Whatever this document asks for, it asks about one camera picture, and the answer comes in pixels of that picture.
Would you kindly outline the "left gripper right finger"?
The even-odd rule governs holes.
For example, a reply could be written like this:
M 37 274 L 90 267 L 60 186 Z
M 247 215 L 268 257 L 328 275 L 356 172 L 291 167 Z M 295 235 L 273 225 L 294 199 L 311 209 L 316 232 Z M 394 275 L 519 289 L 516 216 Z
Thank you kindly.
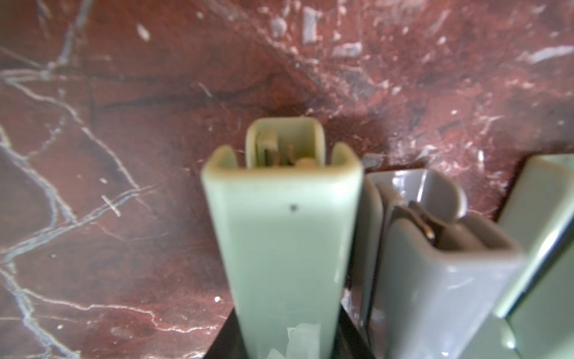
M 335 359 L 374 359 L 372 351 L 340 306 L 335 336 Z

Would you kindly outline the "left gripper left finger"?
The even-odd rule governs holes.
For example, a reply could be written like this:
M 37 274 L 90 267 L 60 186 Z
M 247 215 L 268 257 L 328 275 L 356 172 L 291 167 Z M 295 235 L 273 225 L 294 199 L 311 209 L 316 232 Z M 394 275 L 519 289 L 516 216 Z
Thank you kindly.
M 232 309 L 224 325 L 203 357 L 204 359 L 241 359 L 246 358 L 246 349 L 242 339 L 239 320 Z

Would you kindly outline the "light green pruning pliers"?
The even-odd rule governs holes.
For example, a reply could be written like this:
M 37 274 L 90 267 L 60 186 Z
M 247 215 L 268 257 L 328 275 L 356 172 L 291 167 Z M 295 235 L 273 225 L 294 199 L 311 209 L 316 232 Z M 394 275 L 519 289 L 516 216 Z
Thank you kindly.
M 364 169 L 315 118 L 261 118 L 245 164 L 218 147 L 201 171 L 236 318 L 250 358 L 328 358 Z

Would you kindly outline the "light grey pruning pliers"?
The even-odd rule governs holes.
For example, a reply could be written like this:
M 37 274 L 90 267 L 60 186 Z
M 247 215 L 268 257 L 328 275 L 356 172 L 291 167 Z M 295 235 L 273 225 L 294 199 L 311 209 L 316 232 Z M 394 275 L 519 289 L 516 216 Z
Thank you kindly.
M 374 358 L 459 358 L 526 260 L 431 169 L 366 175 L 350 315 Z

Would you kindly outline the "mint green pruning pliers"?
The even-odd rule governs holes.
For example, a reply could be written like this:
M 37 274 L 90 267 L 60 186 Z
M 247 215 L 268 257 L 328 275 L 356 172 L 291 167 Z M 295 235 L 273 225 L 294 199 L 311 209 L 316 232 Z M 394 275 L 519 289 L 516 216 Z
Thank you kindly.
M 498 225 L 527 262 L 462 358 L 572 358 L 573 155 L 530 158 Z

